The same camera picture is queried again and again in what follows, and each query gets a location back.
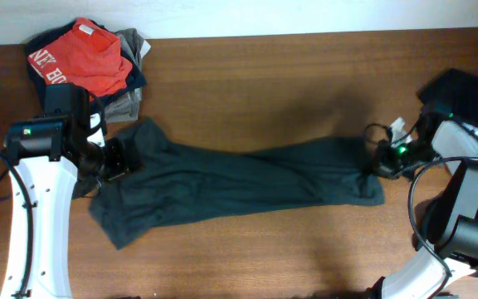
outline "white wall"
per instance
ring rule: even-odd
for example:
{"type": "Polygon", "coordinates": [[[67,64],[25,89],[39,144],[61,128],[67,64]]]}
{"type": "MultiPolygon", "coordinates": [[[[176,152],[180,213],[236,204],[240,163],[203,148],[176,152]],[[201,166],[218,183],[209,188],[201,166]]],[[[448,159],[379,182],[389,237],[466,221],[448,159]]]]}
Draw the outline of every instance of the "white wall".
{"type": "Polygon", "coordinates": [[[478,27],[478,0],[0,0],[0,44],[77,16],[148,38],[478,27]]]}

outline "clothing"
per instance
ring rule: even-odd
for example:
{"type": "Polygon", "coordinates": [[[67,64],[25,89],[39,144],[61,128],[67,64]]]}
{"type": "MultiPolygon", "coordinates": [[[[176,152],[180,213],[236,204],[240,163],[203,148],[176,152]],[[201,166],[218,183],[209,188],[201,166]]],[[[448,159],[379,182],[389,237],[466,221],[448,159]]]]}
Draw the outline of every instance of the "clothing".
{"type": "MultiPolygon", "coordinates": [[[[121,49],[123,49],[134,61],[134,64],[141,70],[143,56],[147,54],[150,45],[135,29],[121,30],[115,33],[119,37],[121,49]]],[[[137,120],[139,103],[142,100],[141,88],[129,91],[113,103],[105,107],[105,120],[107,123],[137,120]]]]}
{"type": "Polygon", "coordinates": [[[117,136],[137,148],[144,167],[102,187],[90,205],[121,249],[148,229],[221,216],[325,204],[384,203],[360,138],[325,138],[251,154],[175,144],[150,119],[117,136]]]}
{"type": "Polygon", "coordinates": [[[132,68],[120,55],[119,38],[83,17],[27,60],[47,85],[72,82],[96,96],[126,88],[124,79],[132,68]]]}
{"type": "Polygon", "coordinates": [[[419,92],[418,97],[423,104],[446,107],[448,113],[478,127],[477,76],[450,69],[428,84],[419,92]]]}
{"type": "MultiPolygon", "coordinates": [[[[94,25],[98,26],[99,28],[106,30],[104,27],[97,25],[97,23],[91,21],[94,25]]],[[[63,36],[64,34],[68,33],[75,25],[76,21],[70,22],[63,27],[55,28],[47,32],[43,32],[39,34],[37,37],[33,38],[30,42],[25,45],[25,54],[27,56],[31,55],[33,52],[46,47],[47,45],[53,43],[59,37],[63,36]]],[[[145,86],[147,81],[145,77],[139,70],[137,66],[135,66],[134,61],[132,61],[128,54],[121,49],[120,51],[121,56],[128,60],[130,64],[132,64],[132,68],[125,78],[126,88],[120,89],[116,91],[114,94],[100,96],[99,100],[103,103],[104,106],[107,106],[112,101],[118,99],[121,95],[126,93],[127,91],[133,91],[136,88],[145,86]]],[[[27,73],[29,78],[31,78],[35,89],[37,90],[38,97],[40,99],[41,107],[45,106],[45,97],[46,97],[46,83],[45,81],[34,71],[29,63],[27,63],[27,73]]],[[[92,113],[98,112],[99,107],[95,104],[95,102],[91,103],[91,111],[92,113]]]]}

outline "dark green garment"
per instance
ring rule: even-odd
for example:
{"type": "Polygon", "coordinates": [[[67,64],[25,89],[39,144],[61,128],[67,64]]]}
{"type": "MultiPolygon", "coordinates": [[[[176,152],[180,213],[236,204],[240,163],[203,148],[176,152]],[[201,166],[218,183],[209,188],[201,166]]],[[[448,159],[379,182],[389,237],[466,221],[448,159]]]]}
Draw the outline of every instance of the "dark green garment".
{"type": "Polygon", "coordinates": [[[134,139],[144,169],[103,186],[91,215],[118,248],[148,229],[325,204],[384,202],[359,138],[325,138],[252,154],[224,154],[167,140],[150,119],[118,135],[134,139]]]}

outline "black cloth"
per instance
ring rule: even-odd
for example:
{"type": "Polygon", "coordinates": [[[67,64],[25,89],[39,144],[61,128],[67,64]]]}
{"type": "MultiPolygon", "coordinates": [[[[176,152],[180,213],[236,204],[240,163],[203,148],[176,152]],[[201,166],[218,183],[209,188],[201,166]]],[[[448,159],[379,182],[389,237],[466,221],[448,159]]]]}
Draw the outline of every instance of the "black cloth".
{"type": "Polygon", "coordinates": [[[103,185],[90,205],[121,249],[148,229],[204,219],[326,204],[384,203],[360,138],[325,138],[251,154],[175,144],[150,119],[120,135],[144,169],[103,185]]]}
{"type": "Polygon", "coordinates": [[[423,104],[439,103],[478,127],[478,77],[450,69],[418,93],[423,104]]]}
{"type": "MultiPolygon", "coordinates": [[[[64,34],[68,33],[73,28],[73,25],[75,24],[75,22],[76,21],[70,22],[65,26],[51,29],[47,32],[41,33],[37,37],[34,37],[30,42],[28,42],[25,45],[25,55],[29,56],[35,51],[41,50],[43,47],[51,44],[56,39],[58,39],[58,37],[61,37],[64,34]]],[[[107,30],[105,27],[97,24],[96,22],[94,21],[92,22],[98,27],[107,30]]],[[[145,76],[139,70],[138,66],[134,63],[134,60],[132,60],[132,58],[130,58],[130,56],[123,49],[121,49],[121,56],[126,58],[132,64],[132,70],[130,71],[129,75],[126,77],[127,86],[126,88],[121,89],[112,95],[100,96],[99,100],[103,103],[104,106],[107,106],[108,104],[110,104],[111,102],[119,98],[121,95],[123,95],[127,91],[133,91],[136,88],[140,88],[147,85],[145,76]]],[[[38,97],[40,98],[41,107],[43,109],[45,106],[45,98],[46,98],[46,82],[42,77],[40,77],[40,75],[38,75],[38,73],[34,71],[30,63],[27,63],[27,73],[29,75],[29,78],[31,78],[32,83],[34,83],[34,87],[37,90],[38,97]]],[[[95,103],[95,101],[91,103],[91,112],[92,113],[99,112],[99,107],[95,103]]]]}

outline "pile of clothes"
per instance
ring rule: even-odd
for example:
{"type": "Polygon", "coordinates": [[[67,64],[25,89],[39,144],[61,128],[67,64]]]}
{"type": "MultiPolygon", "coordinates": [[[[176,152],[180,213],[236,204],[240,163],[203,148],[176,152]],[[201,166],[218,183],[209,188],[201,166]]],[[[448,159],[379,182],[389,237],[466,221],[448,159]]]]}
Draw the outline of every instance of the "pile of clothes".
{"type": "Polygon", "coordinates": [[[92,112],[100,100],[106,122],[138,119],[141,87],[147,84],[142,62],[149,50],[135,29],[110,32],[83,17],[25,45],[27,71],[42,108],[47,85],[71,82],[93,95],[92,112]]]}

